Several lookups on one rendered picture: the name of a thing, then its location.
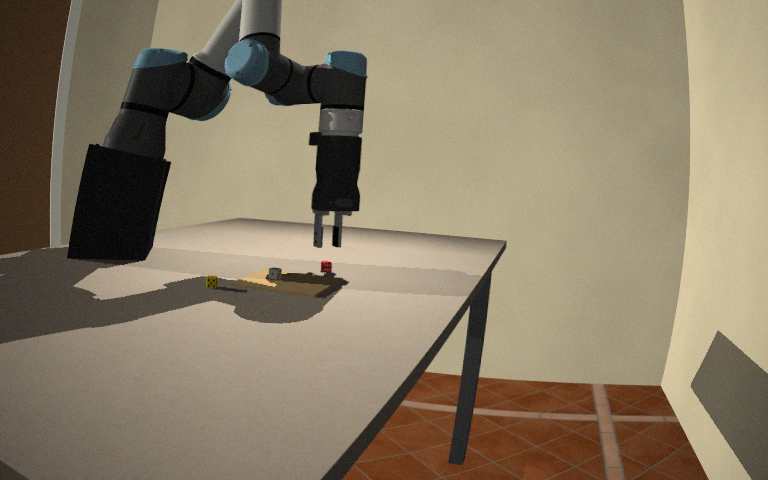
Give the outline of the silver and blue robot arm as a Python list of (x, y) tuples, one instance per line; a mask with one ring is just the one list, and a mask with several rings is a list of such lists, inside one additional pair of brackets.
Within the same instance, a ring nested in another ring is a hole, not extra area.
[(163, 160), (169, 112), (190, 120), (214, 118), (230, 99), (231, 78), (267, 93), (273, 105), (322, 101), (320, 110), (364, 112), (366, 56), (333, 51), (325, 64), (311, 66), (290, 60), (280, 54), (281, 13), (282, 0), (236, 0), (188, 63), (182, 51), (142, 50), (102, 147)]

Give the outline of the tan square mat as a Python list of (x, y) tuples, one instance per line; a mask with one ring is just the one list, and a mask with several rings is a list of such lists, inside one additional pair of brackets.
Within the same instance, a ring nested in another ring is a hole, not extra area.
[(302, 274), (282, 271), (281, 279), (269, 279), (269, 269), (265, 269), (230, 283), (232, 286), (286, 293), (307, 297), (317, 297), (338, 283), (343, 278)]

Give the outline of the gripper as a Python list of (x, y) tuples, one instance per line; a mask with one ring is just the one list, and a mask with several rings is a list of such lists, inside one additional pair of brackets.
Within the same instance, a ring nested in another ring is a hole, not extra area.
[(311, 206), (315, 213), (313, 246), (317, 248), (322, 248), (324, 215), (334, 211), (332, 246), (341, 248), (343, 215), (359, 211), (363, 116), (359, 110), (320, 110), (319, 132), (309, 135), (309, 145), (317, 146), (317, 183)]

